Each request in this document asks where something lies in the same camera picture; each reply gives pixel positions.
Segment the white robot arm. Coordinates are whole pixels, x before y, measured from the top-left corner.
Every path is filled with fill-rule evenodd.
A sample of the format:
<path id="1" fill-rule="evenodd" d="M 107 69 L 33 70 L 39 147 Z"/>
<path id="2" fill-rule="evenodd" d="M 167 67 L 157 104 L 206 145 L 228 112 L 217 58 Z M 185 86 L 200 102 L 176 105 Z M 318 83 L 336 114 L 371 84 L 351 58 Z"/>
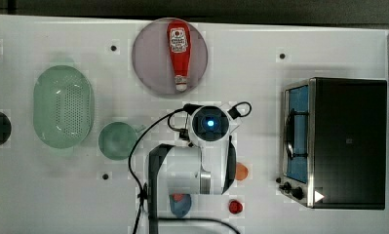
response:
<path id="1" fill-rule="evenodd" d="M 186 146 L 162 143 L 147 157 L 149 234 L 160 234 L 160 203 L 173 194 L 222 194 L 235 179 L 231 133 L 243 115 L 235 106 L 186 104 Z"/>

